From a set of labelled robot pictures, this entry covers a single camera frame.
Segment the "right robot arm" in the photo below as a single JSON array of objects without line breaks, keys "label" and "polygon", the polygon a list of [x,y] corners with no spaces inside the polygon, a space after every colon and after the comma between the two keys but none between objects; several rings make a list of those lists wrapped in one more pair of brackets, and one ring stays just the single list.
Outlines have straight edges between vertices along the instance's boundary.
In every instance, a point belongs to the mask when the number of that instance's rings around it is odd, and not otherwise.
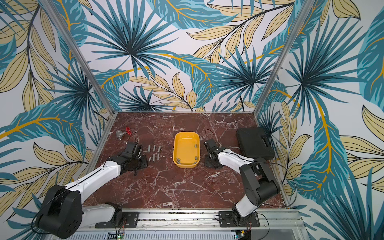
[{"label": "right robot arm", "polygon": [[204,142],[206,160],[211,166],[226,166],[241,175],[245,195],[233,208],[234,220],[245,221],[269,199],[280,192],[269,163],[263,158],[247,158],[230,149],[219,147],[213,139]]}]

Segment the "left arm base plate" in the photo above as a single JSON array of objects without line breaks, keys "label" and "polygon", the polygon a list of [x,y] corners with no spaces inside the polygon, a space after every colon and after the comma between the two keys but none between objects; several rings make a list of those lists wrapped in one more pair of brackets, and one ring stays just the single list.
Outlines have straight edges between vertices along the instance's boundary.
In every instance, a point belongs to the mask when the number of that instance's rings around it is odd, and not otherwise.
[{"label": "left arm base plate", "polygon": [[112,220],[95,224],[96,229],[135,229],[139,219],[139,212],[119,212]]}]

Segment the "yellow plastic storage box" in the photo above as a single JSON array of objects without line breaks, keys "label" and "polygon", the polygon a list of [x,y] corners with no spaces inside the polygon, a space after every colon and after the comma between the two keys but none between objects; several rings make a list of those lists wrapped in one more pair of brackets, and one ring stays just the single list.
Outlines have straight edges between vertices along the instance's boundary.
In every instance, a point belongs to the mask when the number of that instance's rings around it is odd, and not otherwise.
[{"label": "yellow plastic storage box", "polygon": [[201,159],[200,136],[195,132],[179,132],[175,135],[173,162],[179,168],[195,168]]}]

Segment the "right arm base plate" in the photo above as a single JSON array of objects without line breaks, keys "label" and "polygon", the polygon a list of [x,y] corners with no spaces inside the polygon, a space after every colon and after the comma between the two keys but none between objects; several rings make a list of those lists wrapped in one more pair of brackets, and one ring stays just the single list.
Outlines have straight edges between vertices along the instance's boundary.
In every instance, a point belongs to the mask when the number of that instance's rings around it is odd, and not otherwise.
[{"label": "right arm base plate", "polygon": [[219,223],[221,228],[257,228],[260,221],[257,213],[253,212],[246,217],[242,217],[236,211],[219,211]]}]

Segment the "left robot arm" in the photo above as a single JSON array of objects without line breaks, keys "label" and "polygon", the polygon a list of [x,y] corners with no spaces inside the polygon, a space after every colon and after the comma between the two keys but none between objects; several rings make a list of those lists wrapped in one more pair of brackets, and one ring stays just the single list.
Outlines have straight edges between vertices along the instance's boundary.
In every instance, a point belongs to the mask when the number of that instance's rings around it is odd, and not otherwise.
[{"label": "left robot arm", "polygon": [[127,143],[121,154],[108,157],[104,164],[84,177],[65,186],[51,187],[31,222],[31,230],[37,234],[67,239],[83,227],[101,224],[118,228],[124,222],[120,206],[105,203],[83,207],[83,203],[109,181],[126,172],[136,173],[147,166],[148,160],[142,154],[142,146],[137,142]]}]

